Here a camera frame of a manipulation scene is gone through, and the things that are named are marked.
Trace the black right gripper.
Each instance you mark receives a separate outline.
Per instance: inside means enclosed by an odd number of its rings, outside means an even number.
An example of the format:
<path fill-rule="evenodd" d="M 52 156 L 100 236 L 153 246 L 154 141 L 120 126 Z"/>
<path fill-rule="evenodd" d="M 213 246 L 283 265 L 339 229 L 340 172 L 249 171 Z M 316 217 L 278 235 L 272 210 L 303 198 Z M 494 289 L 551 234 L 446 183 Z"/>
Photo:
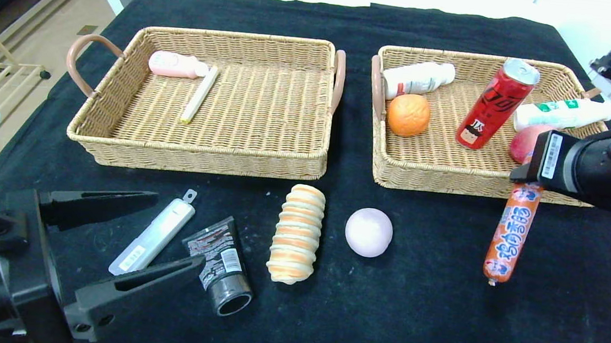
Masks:
<path fill-rule="evenodd" d="M 610 135 L 578 139 L 558 130 L 544 132 L 531 161 L 511 170 L 509 181 L 538 182 L 583 203 L 611 205 L 610 146 Z"/>

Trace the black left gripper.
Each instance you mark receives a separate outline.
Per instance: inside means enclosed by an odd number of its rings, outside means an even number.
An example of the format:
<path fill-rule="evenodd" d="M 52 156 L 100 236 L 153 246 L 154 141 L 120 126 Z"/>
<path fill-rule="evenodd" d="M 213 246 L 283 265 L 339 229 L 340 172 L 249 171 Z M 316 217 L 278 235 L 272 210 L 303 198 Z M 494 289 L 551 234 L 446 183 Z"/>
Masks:
<path fill-rule="evenodd" d="M 206 265 L 203 255 L 85 285 L 62 310 L 42 220 L 71 230 L 151 208 L 158 200 L 157 192 L 140 190 L 8 194 L 0 211 L 0 342 L 98 342 L 123 332 L 133 319 L 149 317 L 150 304 L 196 279 Z"/>

